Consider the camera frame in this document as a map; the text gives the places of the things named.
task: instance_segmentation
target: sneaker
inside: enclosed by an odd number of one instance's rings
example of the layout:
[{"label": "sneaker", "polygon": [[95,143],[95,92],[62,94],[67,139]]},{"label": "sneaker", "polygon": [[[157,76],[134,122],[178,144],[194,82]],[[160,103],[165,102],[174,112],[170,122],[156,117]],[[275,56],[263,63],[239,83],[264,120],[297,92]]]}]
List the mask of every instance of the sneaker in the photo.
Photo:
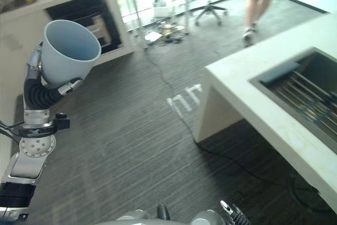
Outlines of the sneaker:
[{"label": "sneaker", "polygon": [[242,39],[246,47],[254,44],[254,37],[254,30],[251,27],[246,28],[242,35]]}]

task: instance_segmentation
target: white cup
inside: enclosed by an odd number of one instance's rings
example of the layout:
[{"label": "white cup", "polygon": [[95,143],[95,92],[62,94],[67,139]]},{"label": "white cup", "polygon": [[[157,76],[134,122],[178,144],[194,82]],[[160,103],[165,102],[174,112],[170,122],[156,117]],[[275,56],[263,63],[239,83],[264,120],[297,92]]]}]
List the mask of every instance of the white cup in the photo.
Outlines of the white cup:
[{"label": "white cup", "polygon": [[41,66],[50,87],[85,79],[100,55],[100,43],[84,26],[63,19],[45,26]]}]

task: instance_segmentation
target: white counter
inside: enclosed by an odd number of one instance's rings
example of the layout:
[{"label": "white counter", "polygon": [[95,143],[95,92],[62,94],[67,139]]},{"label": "white counter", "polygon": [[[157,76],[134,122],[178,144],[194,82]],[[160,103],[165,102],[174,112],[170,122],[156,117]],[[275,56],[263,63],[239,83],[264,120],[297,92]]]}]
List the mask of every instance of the white counter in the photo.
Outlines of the white counter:
[{"label": "white counter", "polygon": [[337,155],[250,82],[313,46],[337,59],[337,14],[324,15],[207,66],[197,138],[201,141],[245,118],[337,212]]}]

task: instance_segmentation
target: desk leg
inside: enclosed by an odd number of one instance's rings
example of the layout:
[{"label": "desk leg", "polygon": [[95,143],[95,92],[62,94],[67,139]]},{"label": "desk leg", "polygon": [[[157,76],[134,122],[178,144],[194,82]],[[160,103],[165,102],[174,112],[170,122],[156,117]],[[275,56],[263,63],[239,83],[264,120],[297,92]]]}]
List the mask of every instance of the desk leg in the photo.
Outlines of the desk leg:
[{"label": "desk leg", "polygon": [[190,33],[189,11],[190,11],[190,2],[189,2],[189,0],[185,0],[185,30],[186,30],[186,34]]},{"label": "desk leg", "polygon": [[242,119],[243,117],[229,102],[204,80],[197,118],[196,141],[201,142]]},{"label": "desk leg", "polygon": [[126,0],[126,6],[127,6],[128,13],[130,15],[130,18],[131,18],[131,29],[136,31],[136,26],[135,26],[134,20],[132,19],[130,2],[128,0]]},{"label": "desk leg", "polygon": [[172,22],[174,23],[175,20],[175,6],[174,6],[174,0],[172,0]]},{"label": "desk leg", "polygon": [[145,34],[144,34],[144,31],[143,31],[142,21],[141,21],[141,19],[139,17],[139,13],[138,13],[137,2],[136,2],[136,0],[132,0],[132,2],[133,2],[133,5],[135,7],[136,14],[137,14],[138,30],[139,30],[139,34],[141,36],[141,40],[142,40],[143,46],[144,46],[144,48],[148,48],[146,40],[145,40]]}]

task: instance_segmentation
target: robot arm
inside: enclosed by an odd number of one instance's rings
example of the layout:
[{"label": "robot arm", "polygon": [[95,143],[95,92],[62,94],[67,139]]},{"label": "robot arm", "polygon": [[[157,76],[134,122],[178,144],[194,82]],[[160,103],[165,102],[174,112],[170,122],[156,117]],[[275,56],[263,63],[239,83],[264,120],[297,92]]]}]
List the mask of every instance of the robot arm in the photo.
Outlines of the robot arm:
[{"label": "robot arm", "polygon": [[24,123],[19,125],[19,152],[11,158],[0,184],[0,222],[24,221],[33,197],[37,180],[47,156],[54,150],[57,130],[70,127],[65,114],[51,121],[49,108],[76,89],[82,79],[73,79],[54,89],[41,83],[41,44],[27,65],[24,83]]}]

